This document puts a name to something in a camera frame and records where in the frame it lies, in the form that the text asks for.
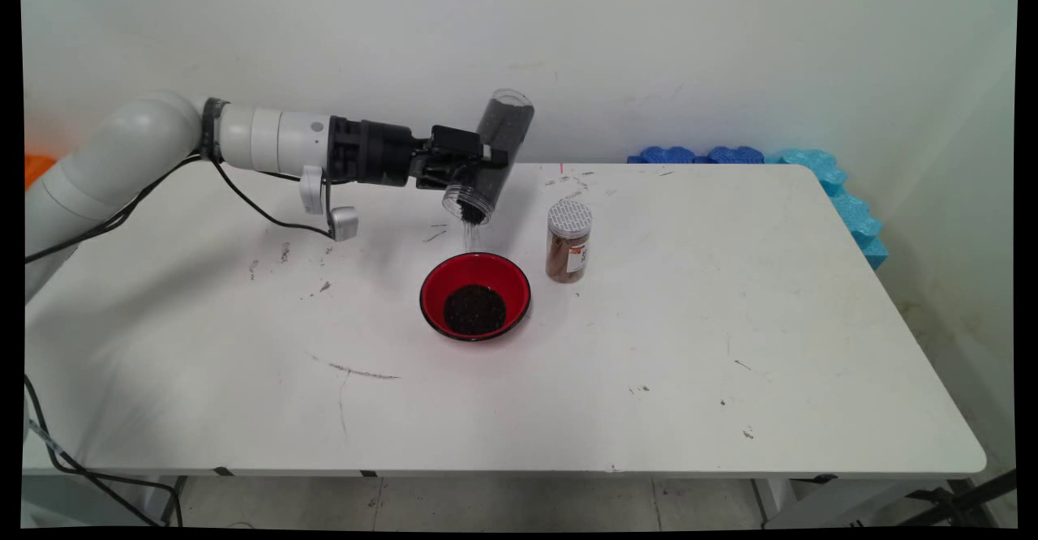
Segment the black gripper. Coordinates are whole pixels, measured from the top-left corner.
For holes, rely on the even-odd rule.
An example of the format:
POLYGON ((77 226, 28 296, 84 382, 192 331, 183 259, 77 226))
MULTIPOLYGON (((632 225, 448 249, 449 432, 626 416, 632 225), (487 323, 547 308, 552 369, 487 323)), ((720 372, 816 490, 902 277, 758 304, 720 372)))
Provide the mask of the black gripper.
POLYGON ((427 165, 416 167, 416 188, 445 191, 449 186, 479 184, 483 166, 504 168, 504 148, 484 144, 477 132, 434 125, 430 136, 415 139, 408 127, 331 116, 327 174, 332 184, 405 186, 412 156, 427 165))

